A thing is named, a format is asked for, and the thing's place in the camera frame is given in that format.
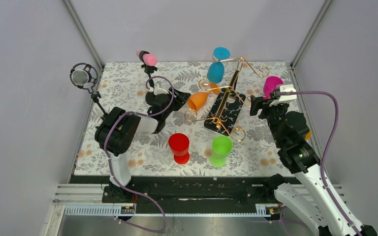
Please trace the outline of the orange plastic wine glass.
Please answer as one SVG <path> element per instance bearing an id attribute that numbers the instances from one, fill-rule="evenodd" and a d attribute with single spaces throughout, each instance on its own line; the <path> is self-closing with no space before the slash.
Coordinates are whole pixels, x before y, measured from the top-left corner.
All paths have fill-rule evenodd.
<path id="1" fill-rule="evenodd" d="M 194 110 L 194 111 L 198 111 L 200 108 L 202 108 L 205 105 L 205 103 L 206 103 L 206 101 L 209 97 L 209 94 L 211 94 L 211 93 L 219 94 L 220 93 L 220 89 L 218 88 L 218 85 L 215 84 L 215 83 L 201 82 L 200 87 L 204 91 L 194 93 L 187 100 L 187 104 L 188 104 L 189 108 Z"/>

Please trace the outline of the blue plastic wine glass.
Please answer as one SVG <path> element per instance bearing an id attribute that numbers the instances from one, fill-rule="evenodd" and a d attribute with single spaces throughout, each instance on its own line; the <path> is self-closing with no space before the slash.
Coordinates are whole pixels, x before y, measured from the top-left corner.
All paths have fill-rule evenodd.
<path id="1" fill-rule="evenodd" d="M 213 50 L 214 62 L 207 72 L 207 79 L 212 83 L 220 83 L 224 76 L 224 64 L 222 60 L 229 59 L 230 51 L 225 47 L 217 47 Z"/>

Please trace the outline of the red plastic wine glass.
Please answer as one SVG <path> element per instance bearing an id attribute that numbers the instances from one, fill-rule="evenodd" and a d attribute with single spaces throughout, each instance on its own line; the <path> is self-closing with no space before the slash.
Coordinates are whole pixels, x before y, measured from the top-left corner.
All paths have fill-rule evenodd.
<path id="1" fill-rule="evenodd" d="M 183 133 L 175 133 L 168 140 L 169 147 L 177 164 L 186 164 L 190 159 L 189 138 Z"/>

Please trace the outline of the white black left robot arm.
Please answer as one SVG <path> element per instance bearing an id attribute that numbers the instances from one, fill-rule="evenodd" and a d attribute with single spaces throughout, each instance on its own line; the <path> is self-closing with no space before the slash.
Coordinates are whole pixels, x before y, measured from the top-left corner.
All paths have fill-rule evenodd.
<path id="1" fill-rule="evenodd" d="M 187 102 L 190 93 L 172 90 L 145 96 L 150 106 L 147 114 L 127 112 L 115 107 L 104 115 L 103 122 L 96 128 L 94 139 L 108 156 L 110 182 L 116 185 L 114 196 L 121 202 L 132 198 L 133 189 L 128 185 L 131 174 L 127 164 L 127 150 L 138 133 L 157 134 L 166 124 L 172 112 L 180 110 Z"/>

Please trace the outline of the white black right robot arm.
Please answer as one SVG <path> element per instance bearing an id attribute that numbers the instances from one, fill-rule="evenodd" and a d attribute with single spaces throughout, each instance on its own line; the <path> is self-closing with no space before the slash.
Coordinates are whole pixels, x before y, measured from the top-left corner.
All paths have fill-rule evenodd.
<path id="1" fill-rule="evenodd" d="M 349 210 L 327 176 L 321 159 L 306 141 L 310 129 L 303 113 L 288 111 L 289 104 L 272 105 L 273 98 L 251 96 L 250 115 L 267 121 L 282 164 L 305 187 L 310 203 L 280 174 L 265 181 L 266 201 L 279 201 L 295 213 L 316 236 L 375 236 L 373 226 L 365 225 Z"/>

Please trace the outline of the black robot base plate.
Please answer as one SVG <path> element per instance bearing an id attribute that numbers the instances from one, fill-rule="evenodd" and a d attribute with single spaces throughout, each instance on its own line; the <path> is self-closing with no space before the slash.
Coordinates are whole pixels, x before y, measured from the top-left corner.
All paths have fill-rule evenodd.
<path id="1" fill-rule="evenodd" d="M 129 203 L 138 214 L 255 213 L 256 204 L 278 206 L 268 177 L 132 177 L 127 187 L 104 178 L 103 203 Z"/>

